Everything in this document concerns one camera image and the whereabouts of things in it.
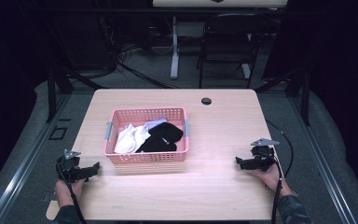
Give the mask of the pink plastic basket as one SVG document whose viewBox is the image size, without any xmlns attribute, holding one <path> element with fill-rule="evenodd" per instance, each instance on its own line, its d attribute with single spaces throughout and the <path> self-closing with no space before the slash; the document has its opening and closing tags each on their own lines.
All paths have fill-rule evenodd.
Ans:
<svg viewBox="0 0 358 224">
<path fill-rule="evenodd" d="M 142 126 L 147 121 L 154 119 L 166 119 L 167 122 L 181 129 L 184 134 L 176 144 L 177 149 L 172 152 L 152 152 L 117 154 L 115 146 L 117 136 L 127 125 L 134 127 Z M 116 109 L 107 123 L 105 132 L 103 154 L 111 160 L 113 164 L 134 163 L 134 162 L 158 162 L 158 161 L 183 161 L 188 152 L 188 121 L 186 111 L 182 107 L 162 107 L 162 108 L 137 108 L 137 109 Z"/>
</svg>

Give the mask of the white desk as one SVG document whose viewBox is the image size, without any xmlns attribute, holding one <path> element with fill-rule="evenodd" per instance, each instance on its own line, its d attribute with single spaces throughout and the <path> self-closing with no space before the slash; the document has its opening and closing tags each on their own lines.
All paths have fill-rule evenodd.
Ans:
<svg viewBox="0 0 358 224">
<path fill-rule="evenodd" d="M 166 8 L 285 8 L 289 0 L 153 0 L 154 7 Z M 176 17 L 172 17 L 172 69 L 171 79 L 178 78 L 179 51 L 178 25 Z"/>
</svg>

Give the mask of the black floor socket frame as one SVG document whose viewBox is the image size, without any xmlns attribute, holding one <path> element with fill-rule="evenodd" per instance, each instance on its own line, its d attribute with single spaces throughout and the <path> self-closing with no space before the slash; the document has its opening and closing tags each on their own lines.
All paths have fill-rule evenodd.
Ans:
<svg viewBox="0 0 358 224">
<path fill-rule="evenodd" d="M 68 128 L 67 127 L 59 127 L 59 126 L 55 126 L 52 130 L 52 132 L 50 133 L 49 136 L 49 140 L 62 140 L 66 133 L 67 133 Z"/>
</svg>

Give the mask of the black sock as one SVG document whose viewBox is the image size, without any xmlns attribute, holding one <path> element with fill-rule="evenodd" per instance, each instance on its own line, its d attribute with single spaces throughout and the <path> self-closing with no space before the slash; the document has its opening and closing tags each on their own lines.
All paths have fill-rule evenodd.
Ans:
<svg viewBox="0 0 358 224">
<path fill-rule="evenodd" d="M 176 143 L 181 140 L 184 132 L 169 122 L 162 122 L 149 130 L 152 137 L 161 138 L 168 143 Z"/>
<path fill-rule="evenodd" d="M 168 143 L 163 138 L 148 138 L 137 150 L 137 153 L 145 152 L 172 152 L 177 149 L 176 144 Z"/>
</svg>

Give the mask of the person's left hand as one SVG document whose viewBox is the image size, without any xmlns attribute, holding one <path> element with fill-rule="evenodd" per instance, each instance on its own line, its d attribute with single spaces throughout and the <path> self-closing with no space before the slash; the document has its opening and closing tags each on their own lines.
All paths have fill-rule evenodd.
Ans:
<svg viewBox="0 0 358 224">
<path fill-rule="evenodd" d="M 71 184 L 72 192 L 79 199 L 82 194 L 83 185 L 85 183 L 84 179 L 77 180 L 75 183 Z M 73 205 L 74 201 L 71 197 L 71 191 L 68 189 L 67 185 L 63 180 L 58 180 L 55 184 L 55 195 L 59 207 L 64 207 L 66 205 Z"/>
</svg>

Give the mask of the black metal stand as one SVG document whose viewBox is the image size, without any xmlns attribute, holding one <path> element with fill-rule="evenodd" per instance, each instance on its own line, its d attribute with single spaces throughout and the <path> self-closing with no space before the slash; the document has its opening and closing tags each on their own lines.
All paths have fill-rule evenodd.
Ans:
<svg viewBox="0 0 358 224">
<path fill-rule="evenodd" d="M 48 118 L 47 122 L 51 122 L 57 114 L 57 99 L 56 88 L 59 88 L 63 94 L 71 94 L 74 90 L 69 77 L 80 81 L 86 86 L 91 87 L 94 90 L 102 89 L 103 86 L 91 81 L 90 79 L 83 77 L 78 72 L 70 69 L 66 66 L 56 65 L 53 66 L 48 72 Z"/>
<path fill-rule="evenodd" d="M 309 108 L 310 108 L 310 69 L 308 63 L 301 63 L 299 67 L 289 71 L 281 77 L 275 77 L 267 84 L 255 89 L 257 93 L 269 90 L 277 86 L 279 83 L 288 79 L 289 83 L 284 90 L 287 97 L 296 97 L 299 91 L 301 92 L 300 101 L 300 117 L 307 126 L 310 126 Z"/>
</svg>

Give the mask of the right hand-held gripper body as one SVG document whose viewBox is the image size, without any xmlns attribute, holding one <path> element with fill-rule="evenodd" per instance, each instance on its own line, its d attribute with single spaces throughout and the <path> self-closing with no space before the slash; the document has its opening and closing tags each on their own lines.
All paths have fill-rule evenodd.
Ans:
<svg viewBox="0 0 358 224">
<path fill-rule="evenodd" d="M 254 156 L 255 169 L 266 172 L 276 162 L 273 146 L 279 145 L 278 141 L 260 138 L 254 141 L 251 152 Z"/>
</svg>

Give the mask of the aluminium floor rail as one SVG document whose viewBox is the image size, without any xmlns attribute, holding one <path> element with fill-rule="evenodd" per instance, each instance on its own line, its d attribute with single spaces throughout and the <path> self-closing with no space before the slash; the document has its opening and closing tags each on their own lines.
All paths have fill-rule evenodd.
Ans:
<svg viewBox="0 0 358 224">
<path fill-rule="evenodd" d="M 46 154 L 48 136 L 71 100 L 70 95 L 61 96 L 56 116 L 47 120 L 48 100 L 37 98 L 31 117 L 0 172 L 0 224 L 50 224 L 46 210 L 56 175 L 55 157 Z"/>
<path fill-rule="evenodd" d="M 337 183 L 330 166 L 324 157 L 320 144 L 318 143 L 312 128 L 302 119 L 299 103 L 296 98 L 292 97 L 288 98 L 288 102 L 292 107 L 297 123 L 301 127 L 301 130 L 305 133 L 308 142 L 310 143 L 310 153 L 316 163 L 320 176 L 337 210 L 342 224 L 358 224 L 347 203 L 347 200 L 342 193 L 341 187 Z"/>
</svg>

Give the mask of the person's right hand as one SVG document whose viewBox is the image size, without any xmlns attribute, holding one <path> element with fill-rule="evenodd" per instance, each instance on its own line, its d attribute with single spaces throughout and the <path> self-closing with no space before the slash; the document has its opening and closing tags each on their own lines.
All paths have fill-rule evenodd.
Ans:
<svg viewBox="0 0 358 224">
<path fill-rule="evenodd" d="M 274 192 L 277 191 L 278 183 L 281 182 L 280 197 L 293 195 L 293 191 L 288 186 L 286 180 L 280 177 L 280 168 L 277 165 L 272 165 L 266 172 L 259 170 L 252 170 L 251 175 L 258 177 L 269 189 Z"/>
</svg>

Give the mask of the black folding chair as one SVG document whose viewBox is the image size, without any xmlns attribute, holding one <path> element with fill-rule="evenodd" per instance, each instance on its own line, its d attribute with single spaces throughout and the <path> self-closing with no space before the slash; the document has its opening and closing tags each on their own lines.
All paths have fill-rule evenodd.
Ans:
<svg viewBox="0 0 358 224">
<path fill-rule="evenodd" d="M 253 79 L 260 44 L 270 27 L 264 14 L 224 13 L 213 16 L 203 26 L 197 68 L 199 88 L 206 63 L 244 64 L 249 67 L 247 88 Z"/>
</svg>

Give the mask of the light purple sock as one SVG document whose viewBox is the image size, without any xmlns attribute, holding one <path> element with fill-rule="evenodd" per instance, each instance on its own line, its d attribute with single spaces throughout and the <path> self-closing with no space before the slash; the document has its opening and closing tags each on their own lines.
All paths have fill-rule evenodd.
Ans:
<svg viewBox="0 0 358 224">
<path fill-rule="evenodd" d="M 148 129 L 148 130 L 151 130 L 153 129 L 154 127 L 156 126 L 159 126 L 160 124 L 164 123 L 164 122 L 167 122 L 166 119 L 154 119 L 154 120 L 150 120 L 150 121 L 147 121 L 144 126 Z"/>
</svg>

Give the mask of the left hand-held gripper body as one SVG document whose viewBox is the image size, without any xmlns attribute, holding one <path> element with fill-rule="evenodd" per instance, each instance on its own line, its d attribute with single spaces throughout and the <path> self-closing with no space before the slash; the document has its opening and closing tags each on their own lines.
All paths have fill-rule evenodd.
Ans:
<svg viewBox="0 0 358 224">
<path fill-rule="evenodd" d="M 60 180 L 66 183 L 75 183 L 77 180 L 85 179 L 84 173 L 78 167 L 80 152 L 66 149 L 56 160 L 56 172 Z"/>
</svg>

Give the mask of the white sock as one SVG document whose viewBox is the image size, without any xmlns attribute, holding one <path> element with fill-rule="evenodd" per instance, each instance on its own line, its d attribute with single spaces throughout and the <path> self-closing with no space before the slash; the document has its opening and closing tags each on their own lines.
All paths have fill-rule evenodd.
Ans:
<svg viewBox="0 0 358 224">
<path fill-rule="evenodd" d="M 117 154 L 134 153 L 150 136 L 147 126 L 134 127 L 129 124 L 118 133 L 115 152 Z"/>
</svg>

